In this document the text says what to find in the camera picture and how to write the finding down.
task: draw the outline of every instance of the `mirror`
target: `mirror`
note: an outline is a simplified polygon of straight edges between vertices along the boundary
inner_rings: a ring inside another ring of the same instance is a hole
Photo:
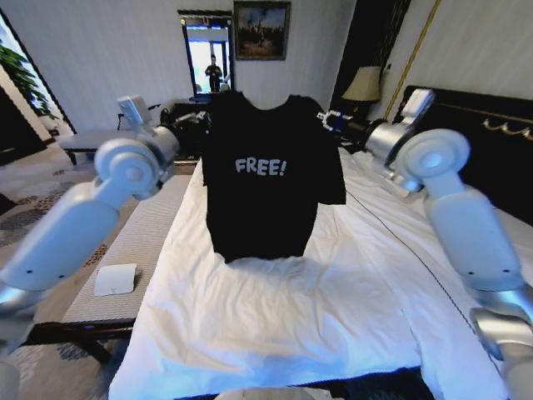
[[[178,10],[195,97],[235,90],[232,12]]]

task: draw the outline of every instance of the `white card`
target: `white card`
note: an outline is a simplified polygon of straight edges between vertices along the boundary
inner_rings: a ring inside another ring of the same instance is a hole
[[[122,294],[133,291],[136,264],[106,265],[97,273],[94,283],[95,296]]]

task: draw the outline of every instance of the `lamp shade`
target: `lamp shade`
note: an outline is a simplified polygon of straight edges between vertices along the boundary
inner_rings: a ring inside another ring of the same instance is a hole
[[[342,98],[358,102],[376,102],[380,99],[381,67],[360,67]]]

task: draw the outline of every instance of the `wall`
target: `wall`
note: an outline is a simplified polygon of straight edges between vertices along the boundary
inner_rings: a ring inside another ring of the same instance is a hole
[[[290,93],[326,107],[356,0],[292,0],[285,62],[236,62],[237,90],[260,108]],[[116,98],[148,104],[192,95],[178,8],[232,9],[232,0],[0,0],[78,131],[114,128]]]
[[[384,115],[434,0],[412,0],[372,118]],[[409,84],[516,98],[533,95],[531,0],[443,0],[391,115]]]
[[[2,66],[0,66],[0,86],[6,91],[6,94],[11,98],[11,101],[17,106],[41,140],[44,141],[51,138],[50,133],[48,133],[47,129],[42,125],[37,114],[33,112],[32,108],[26,102],[26,99],[18,91],[17,87]]]

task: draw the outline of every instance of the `black t-shirt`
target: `black t-shirt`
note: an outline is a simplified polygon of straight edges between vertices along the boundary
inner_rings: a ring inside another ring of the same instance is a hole
[[[239,92],[217,97],[202,155],[207,227],[215,252],[301,256],[318,203],[344,204],[341,161],[309,97],[259,110]]]
[[[209,65],[206,68],[206,75],[209,75],[209,79],[220,79],[222,70],[217,65]]]

